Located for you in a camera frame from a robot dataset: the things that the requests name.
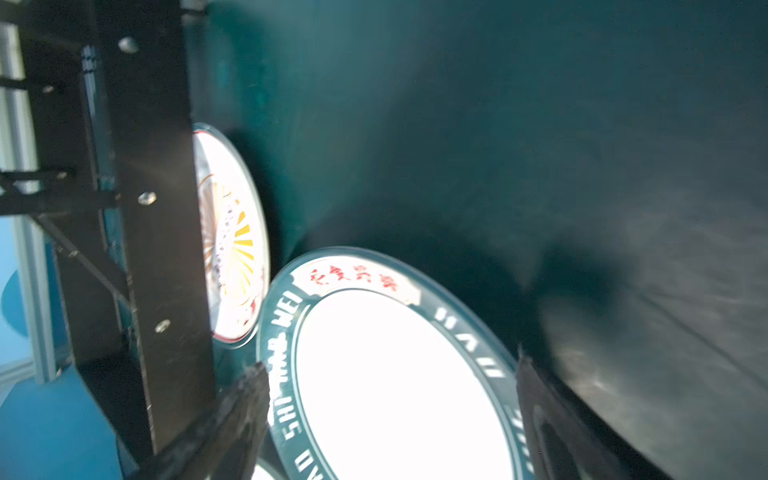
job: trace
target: green-rimmed plate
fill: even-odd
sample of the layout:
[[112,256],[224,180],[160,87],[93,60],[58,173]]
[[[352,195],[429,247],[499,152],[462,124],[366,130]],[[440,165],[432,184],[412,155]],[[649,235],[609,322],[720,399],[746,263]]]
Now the green-rimmed plate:
[[352,247],[286,266],[257,359],[291,480],[533,478],[515,361],[451,293]]
[[236,347],[253,335],[269,287],[264,214],[248,168],[221,132],[194,124],[194,151],[211,331]]

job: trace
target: oval plate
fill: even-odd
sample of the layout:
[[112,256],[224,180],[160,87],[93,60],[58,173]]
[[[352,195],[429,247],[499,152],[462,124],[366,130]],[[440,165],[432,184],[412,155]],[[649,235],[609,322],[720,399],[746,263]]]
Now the oval plate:
[[210,125],[193,127],[211,331],[214,339],[237,347],[253,335],[269,288],[266,223],[234,146]]
[[[344,315],[340,312],[341,309],[334,311],[339,312],[338,314],[331,312],[329,315],[329,308],[338,309],[341,299],[351,299],[343,300],[349,304],[353,301],[353,297],[362,300],[360,305],[363,305],[363,310],[366,308],[369,310],[362,311],[362,315],[354,318],[352,323],[345,323],[343,327],[335,329],[334,335],[336,336],[330,341],[324,340],[325,343],[319,349],[316,347],[309,348],[308,345],[310,344],[307,343],[309,340],[302,339],[300,341],[302,335],[307,338],[306,336],[310,332],[315,332],[311,333],[311,336],[319,338],[317,332],[321,332],[325,326],[330,328],[332,324],[336,323],[336,317]],[[358,356],[350,353],[349,358],[345,357],[344,352],[355,341],[363,341],[361,336],[353,332],[356,319],[360,318],[362,322],[366,319],[365,317],[373,318],[378,312],[390,308],[399,310],[386,318],[396,321],[376,320],[377,323],[374,326],[375,329],[378,329],[380,337],[377,337],[376,332],[374,332],[374,336],[368,336],[369,340],[365,340],[370,341],[372,339],[372,342],[367,343],[364,349],[352,349],[353,352],[358,353]],[[501,456],[504,457],[503,468],[495,472],[506,472],[506,478],[533,479],[533,467],[529,461],[529,452],[525,447],[525,433],[522,428],[518,405],[515,381],[516,363],[513,357],[474,313],[427,276],[391,257],[353,247],[316,250],[291,262],[281,270],[273,281],[260,314],[260,328],[257,332],[257,359],[267,365],[267,371],[270,373],[270,413],[268,415],[270,432],[288,476],[292,480],[335,479],[338,478],[337,475],[341,475],[342,480],[353,480],[355,476],[357,478],[363,476],[367,478],[378,477],[373,470],[368,470],[368,465],[370,468],[382,469],[379,473],[395,472],[397,473],[395,476],[398,478],[409,476],[400,475],[401,472],[398,472],[397,468],[388,471],[388,468],[392,466],[381,465],[380,462],[376,461],[376,457],[386,459],[393,455],[407,456],[412,452],[413,449],[397,450],[397,445],[402,443],[407,435],[419,437],[425,432],[430,432],[431,426],[420,424],[418,412],[439,410],[440,405],[438,404],[441,402],[429,403],[420,401],[420,398],[412,398],[414,391],[421,388],[423,383],[429,383],[427,380],[433,376],[429,362],[422,365],[407,363],[411,361],[411,358],[418,358],[416,354],[419,352],[415,351],[422,348],[426,349],[426,343],[420,343],[421,340],[419,340],[419,343],[409,344],[407,339],[411,330],[408,328],[394,332],[395,337],[392,336],[392,333],[383,335],[388,329],[400,328],[402,326],[401,318],[404,317],[414,319],[410,320],[414,323],[407,325],[424,330],[423,333],[426,335],[424,338],[434,336],[438,338],[438,343],[443,346],[449,345],[451,355],[458,359],[458,366],[461,367],[459,369],[468,372],[471,378],[469,382],[474,382],[477,385],[477,390],[485,398],[484,402],[490,412],[490,416],[487,415],[486,418],[491,419],[490,422],[495,424],[494,428],[498,433],[495,437],[498,441],[491,446],[494,449],[498,447],[500,450],[496,449],[495,451],[501,452]],[[397,396],[393,397],[396,399],[394,402],[384,406],[374,406],[370,399],[375,399],[377,393],[372,396],[368,395],[366,400],[360,398],[371,390],[368,388],[363,391],[367,388],[365,385],[372,385],[371,382],[364,380],[366,380],[369,372],[374,370],[370,369],[368,364],[365,364],[362,369],[355,364],[360,364],[360,361],[356,361],[356,359],[359,360],[360,352],[364,353],[369,347],[373,348],[377,343],[383,342],[390,343],[386,346],[389,349],[389,353],[386,354],[387,358],[406,359],[405,370],[424,369],[425,371],[419,370],[416,373],[417,380],[409,384],[410,387],[408,387],[400,383],[394,386],[387,382],[376,383],[379,379],[384,378],[390,382],[393,380],[399,382],[400,379],[397,372],[394,375],[387,373],[386,366],[377,370],[376,380],[373,382],[374,390],[386,392],[387,389],[397,390],[399,387],[403,391],[402,396],[398,392]],[[307,359],[307,356],[314,356],[314,358]],[[402,361],[400,364],[399,371],[402,372]],[[343,383],[326,382],[323,372],[327,372],[328,369],[341,372]],[[297,375],[297,370],[306,373]],[[447,376],[442,377],[443,382],[451,384],[454,378],[458,379],[458,374],[458,370],[451,370]],[[339,385],[348,386],[352,392],[340,392]],[[335,410],[335,414],[318,416],[316,413],[311,413],[308,421],[307,412],[310,403],[307,400],[312,398],[312,402],[317,403],[318,399],[321,399],[322,402],[323,397],[326,398],[330,410]],[[406,400],[398,402],[397,399],[399,398]],[[396,428],[398,435],[400,435],[400,442],[398,439],[394,439],[392,442],[377,442],[373,445],[370,439],[375,438],[379,434],[378,432],[389,429],[388,421],[382,423],[378,422],[377,419],[385,416],[390,408],[394,411],[395,408],[401,407],[395,406],[395,403],[410,406],[410,408],[403,409],[402,412],[404,413],[390,422],[390,424],[399,424]],[[361,413],[361,408],[369,410]],[[315,406],[312,409],[314,412],[319,411]],[[458,411],[463,411],[464,415],[467,415],[466,409]],[[470,411],[470,415],[475,415],[475,412]],[[445,416],[437,418],[436,421],[433,419],[429,425],[438,425],[441,428],[441,424],[450,425],[452,420],[453,425],[456,426],[475,423],[473,421],[467,422],[460,415],[446,412]],[[322,428],[322,435],[320,435],[321,429],[319,428],[321,425],[325,425]],[[373,429],[373,431],[366,432],[366,428]],[[333,445],[334,443],[336,443],[336,448],[333,452],[325,446],[319,447],[319,444]],[[471,440],[467,445],[474,443],[475,441]],[[415,445],[419,445],[415,450],[421,448],[421,444]],[[346,455],[348,451],[352,452],[358,449],[360,449],[361,454],[367,452],[363,455],[365,458],[362,463],[353,462],[355,468],[345,468],[342,472],[339,462],[340,452]],[[467,451],[465,455],[475,458],[476,453]],[[440,455],[445,456],[445,452],[439,453],[435,458],[440,457]],[[361,472],[361,468],[365,468],[368,473]],[[410,470],[410,472],[415,478],[423,478],[432,470],[420,472],[418,475],[416,470]]]

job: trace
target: bolt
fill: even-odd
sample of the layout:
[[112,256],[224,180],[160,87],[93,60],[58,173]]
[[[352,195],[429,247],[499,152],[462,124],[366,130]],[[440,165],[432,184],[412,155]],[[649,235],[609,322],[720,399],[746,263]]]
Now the bolt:
[[121,38],[120,41],[118,41],[118,47],[123,53],[127,53],[129,55],[139,51],[139,44],[136,43],[133,37]]
[[160,323],[158,323],[157,325],[154,326],[154,331],[156,333],[162,333],[162,332],[166,331],[169,326],[170,326],[170,320],[169,319],[165,319],[162,322],[160,322]]
[[139,195],[139,204],[144,205],[145,207],[153,204],[155,200],[157,200],[155,192],[144,192]]

